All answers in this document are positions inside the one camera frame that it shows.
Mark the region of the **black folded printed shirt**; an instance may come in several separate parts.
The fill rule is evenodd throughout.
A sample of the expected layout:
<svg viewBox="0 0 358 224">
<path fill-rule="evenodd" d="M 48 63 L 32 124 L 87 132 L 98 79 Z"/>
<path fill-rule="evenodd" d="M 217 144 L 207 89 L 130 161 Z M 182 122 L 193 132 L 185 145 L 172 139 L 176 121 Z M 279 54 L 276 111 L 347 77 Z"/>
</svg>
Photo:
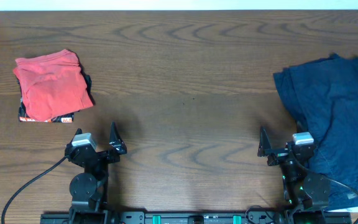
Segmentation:
<svg viewBox="0 0 358 224">
<path fill-rule="evenodd" d="M 89 75 L 87 75 L 85 72 L 82 73 L 85 79 L 85 82 L 87 84 L 87 92 L 89 95 L 89 98 L 91 100 L 93 100 L 92 96 L 91 96 L 91 86 L 92 86 L 92 81 L 91 81 L 91 77 Z M 44 121 L 44 123 L 72 123 L 74 122 L 74 117 L 75 117 L 75 112 L 72 113 L 68 113 L 68 114 L 64 114 L 61 116 L 57 116 L 51 119 L 47 119 Z M 39 122 L 38 120 L 31 118 L 27 112 L 26 112 L 26 108 L 25 105 L 22 102 L 21 99 L 21 104 L 18 110 L 18 120 L 19 122 Z"/>
</svg>

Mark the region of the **dark navy denim shorts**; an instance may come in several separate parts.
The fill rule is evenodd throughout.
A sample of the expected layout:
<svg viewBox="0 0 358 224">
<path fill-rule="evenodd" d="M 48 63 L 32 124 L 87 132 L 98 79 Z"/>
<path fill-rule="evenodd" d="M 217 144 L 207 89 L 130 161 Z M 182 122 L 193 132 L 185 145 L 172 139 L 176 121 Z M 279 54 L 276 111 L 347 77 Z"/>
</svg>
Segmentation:
<svg viewBox="0 0 358 224">
<path fill-rule="evenodd" d="M 358 57 L 333 54 L 273 79 L 284 107 L 317 142 L 308 168 L 358 191 Z"/>
</svg>

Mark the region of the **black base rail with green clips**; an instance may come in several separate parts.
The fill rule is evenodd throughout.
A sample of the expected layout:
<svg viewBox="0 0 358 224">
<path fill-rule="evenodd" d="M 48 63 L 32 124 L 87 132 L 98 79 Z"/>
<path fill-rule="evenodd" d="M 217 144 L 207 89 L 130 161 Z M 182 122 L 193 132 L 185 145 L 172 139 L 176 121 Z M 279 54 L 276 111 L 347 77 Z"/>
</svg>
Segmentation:
<svg viewBox="0 0 358 224">
<path fill-rule="evenodd" d="M 303 212 L 292 217 L 274 211 L 251 209 L 244 213 L 46 213 L 40 216 L 41 224 L 102 223 L 102 224 L 349 224 L 351 215 L 346 212 Z"/>
</svg>

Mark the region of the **red folded t-shirt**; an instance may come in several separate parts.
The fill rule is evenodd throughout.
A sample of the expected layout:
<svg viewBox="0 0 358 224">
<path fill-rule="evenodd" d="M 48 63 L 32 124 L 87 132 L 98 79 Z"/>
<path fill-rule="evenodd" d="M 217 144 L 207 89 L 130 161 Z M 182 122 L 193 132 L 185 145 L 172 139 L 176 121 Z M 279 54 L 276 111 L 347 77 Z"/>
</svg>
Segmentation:
<svg viewBox="0 0 358 224">
<path fill-rule="evenodd" d="M 76 53 L 63 49 L 15 62 L 13 73 L 30 119 L 47 121 L 94 106 Z"/>
</svg>

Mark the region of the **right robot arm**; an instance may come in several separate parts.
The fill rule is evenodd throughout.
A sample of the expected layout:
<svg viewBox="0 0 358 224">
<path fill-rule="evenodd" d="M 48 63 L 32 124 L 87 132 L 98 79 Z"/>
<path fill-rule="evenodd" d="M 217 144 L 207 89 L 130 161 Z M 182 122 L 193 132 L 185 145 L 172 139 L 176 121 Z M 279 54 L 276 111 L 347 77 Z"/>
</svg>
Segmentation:
<svg viewBox="0 0 358 224">
<path fill-rule="evenodd" d="M 267 158 L 268 166 L 279 166 L 283 194 L 289 203 L 283 210 L 267 215 L 273 223 L 318 223 L 324 220 L 328 206 L 329 180 L 306 168 L 314 156 L 316 144 L 309 132 L 295 133 L 285 146 L 274 149 L 265 128 L 260 128 L 257 155 Z"/>
</svg>

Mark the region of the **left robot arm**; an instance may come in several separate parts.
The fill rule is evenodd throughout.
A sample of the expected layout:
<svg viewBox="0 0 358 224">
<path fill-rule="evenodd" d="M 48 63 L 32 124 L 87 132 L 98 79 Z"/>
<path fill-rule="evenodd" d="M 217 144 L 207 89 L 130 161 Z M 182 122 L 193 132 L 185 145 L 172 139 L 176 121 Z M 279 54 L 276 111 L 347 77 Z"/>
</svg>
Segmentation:
<svg viewBox="0 0 358 224">
<path fill-rule="evenodd" d="M 73 139 L 65 148 L 65 158 L 84 168 L 70 182 L 72 196 L 69 209 L 69 223 L 120 223 L 120 215 L 109 208 L 108 165 L 119 162 L 127 153 L 127 147 L 120 137 L 116 124 L 111 123 L 109 134 L 110 149 L 97 151 L 97 143 L 91 133 L 77 129 Z"/>
</svg>

